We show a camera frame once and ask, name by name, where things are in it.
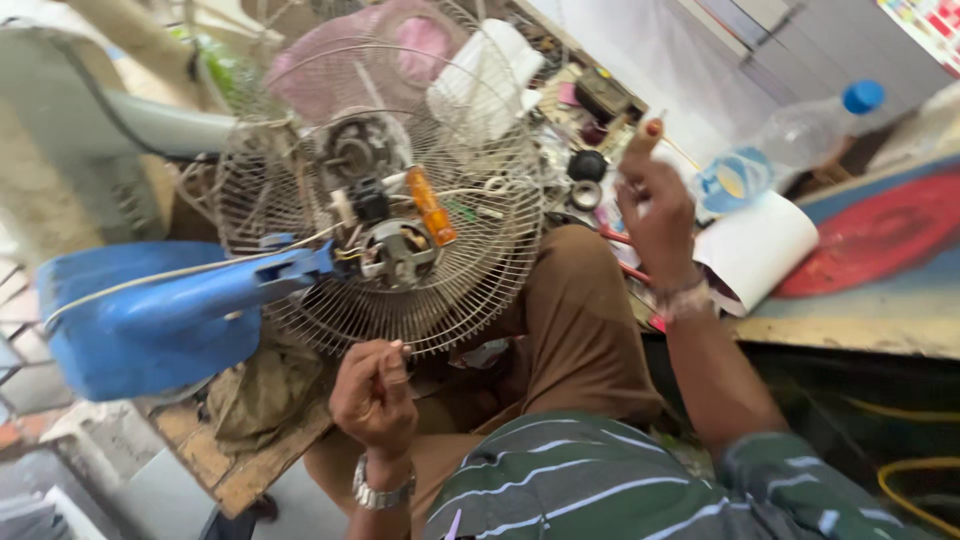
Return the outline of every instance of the white paper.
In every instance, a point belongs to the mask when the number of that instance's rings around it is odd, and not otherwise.
[[[739,297],[716,290],[713,300],[742,317],[817,246],[817,227],[793,203],[767,191],[752,205],[700,233],[693,259],[708,266]]]

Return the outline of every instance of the cloth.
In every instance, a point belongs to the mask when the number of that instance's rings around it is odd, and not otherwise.
[[[932,538],[906,527],[789,433],[750,435],[686,472],[646,433],[596,415],[521,417],[471,451],[428,513],[425,540]]]
[[[509,377],[523,414],[582,410],[647,426],[660,415],[662,399],[651,383],[627,294],[607,241],[578,225],[560,227],[543,238],[514,304],[463,350],[525,334],[531,354],[515,360]],[[420,538],[446,478],[482,440],[436,433],[415,438],[413,538]],[[336,430],[304,456],[307,472],[347,515],[356,506],[353,470],[361,452]]]
[[[323,360],[264,321],[253,356],[210,383],[206,407],[224,454],[262,449],[320,399]]]

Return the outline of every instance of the green striped shirt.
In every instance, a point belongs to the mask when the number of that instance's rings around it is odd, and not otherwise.
[[[758,433],[695,479],[640,430],[586,413],[522,416],[474,449],[428,514],[444,538],[878,539],[905,526],[801,438]]]

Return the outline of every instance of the plastic bottle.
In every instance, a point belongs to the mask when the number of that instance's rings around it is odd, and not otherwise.
[[[788,187],[797,174],[819,166],[841,148],[859,116],[883,103],[883,86],[853,83],[843,94],[774,112],[758,133],[714,159],[694,178],[697,217],[705,219],[750,204],[771,187]]]

